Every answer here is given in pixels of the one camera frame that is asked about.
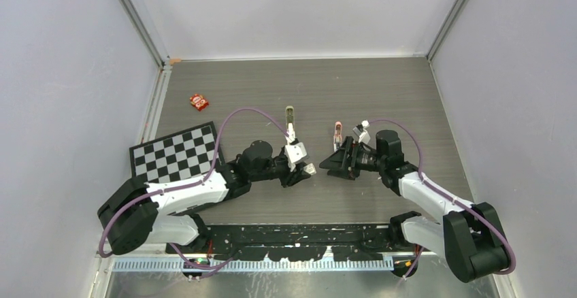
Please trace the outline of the white staple box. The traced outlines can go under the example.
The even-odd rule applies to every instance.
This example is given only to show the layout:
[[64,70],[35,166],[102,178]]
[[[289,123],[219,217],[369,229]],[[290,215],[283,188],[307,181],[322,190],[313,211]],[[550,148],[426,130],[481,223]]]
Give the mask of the white staple box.
[[303,168],[303,171],[312,176],[316,173],[316,168],[313,163],[309,163]]

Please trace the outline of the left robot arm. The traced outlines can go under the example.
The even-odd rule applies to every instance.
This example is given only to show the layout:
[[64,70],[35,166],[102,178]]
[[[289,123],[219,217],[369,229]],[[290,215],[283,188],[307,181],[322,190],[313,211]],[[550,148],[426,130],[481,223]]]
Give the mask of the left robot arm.
[[277,179],[286,188],[316,173],[301,142],[285,145],[278,156],[272,153],[272,146],[259,140],[206,175],[168,183],[126,180],[97,211],[103,226],[99,254],[109,256],[105,244],[115,255],[162,243],[203,252],[209,236],[198,211],[248,193],[254,182]]

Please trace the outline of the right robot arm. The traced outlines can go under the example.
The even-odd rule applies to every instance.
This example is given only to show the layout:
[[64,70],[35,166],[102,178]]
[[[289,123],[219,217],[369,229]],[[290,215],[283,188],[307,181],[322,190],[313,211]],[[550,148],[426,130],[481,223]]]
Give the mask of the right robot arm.
[[347,136],[320,168],[330,176],[348,180],[354,180],[362,171],[376,172],[387,188],[432,216],[429,220],[411,211],[392,217],[388,239],[394,249],[407,250],[412,244],[426,248],[443,257],[464,283],[513,269],[513,253],[496,209],[437,187],[405,160],[396,131],[377,132],[374,148]]

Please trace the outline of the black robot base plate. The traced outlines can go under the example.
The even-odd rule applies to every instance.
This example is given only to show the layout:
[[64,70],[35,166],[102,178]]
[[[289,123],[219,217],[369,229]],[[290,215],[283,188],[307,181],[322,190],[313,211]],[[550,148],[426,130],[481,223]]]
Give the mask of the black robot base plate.
[[383,254],[414,256],[415,244],[393,239],[389,224],[209,225],[187,254],[210,252],[237,261],[319,261],[331,252],[335,261],[377,261]]

